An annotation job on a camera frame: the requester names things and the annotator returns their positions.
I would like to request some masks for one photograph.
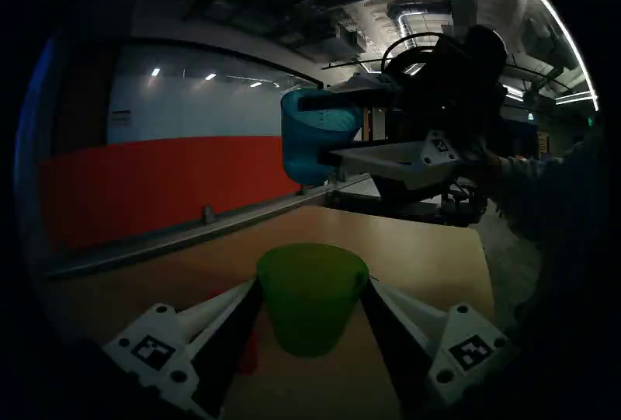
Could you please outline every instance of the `red wall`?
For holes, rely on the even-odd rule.
[[[63,154],[39,167],[57,247],[83,248],[296,192],[280,137],[188,137]]]

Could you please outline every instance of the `table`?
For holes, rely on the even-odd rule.
[[[157,302],[183,309],[255,275],[271,248],[336,245],[360,256],[382,283],[440,309],[467,302],[493,320],[494,302],[478,233],[471,229],[301,207],[233,234],[98,275],[53,282],[84,334],[103,344]],[[259,368],[236,377],[225,418],[399,418],[396,394],[359,304],[338,346],[298,359],[276,343],[265,310],[255,334]]]

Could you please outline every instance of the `sleeve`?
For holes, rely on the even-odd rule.
[[[500,158],[500,176],[492,196],[507,219],[509,228],[517,235],[539,242],[541,220],[545,213],[547,178],[561,169],[563,159],[550,161]]]

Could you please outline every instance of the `plastic cup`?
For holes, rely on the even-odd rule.
[[[257,267],[274,335],[300,357],[336,346],[369,278],[360,257],[322,244],[274,248]]]

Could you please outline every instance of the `ceiling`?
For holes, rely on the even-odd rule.
[[[536,85],[538,95],[549,97],[543,104],[549,111],[555,110],[554,97],[587,89],[571,49],[539,0],[141,0],[140,6],[142,14],[151,9],[187,23],[234,27],[325,65],[381,58],[405,33],[462,36],[479,23],[495,30],[510,53],[502,83],[521,90]],[[330,42],[317,50],[326,24],[335,23],[358,33],[365,49],[355,53]],[[435,40],[425,37],[418,45]],[[408,41],[394,54],[414,45]],[[365,68],[375,70],[378,63]]]

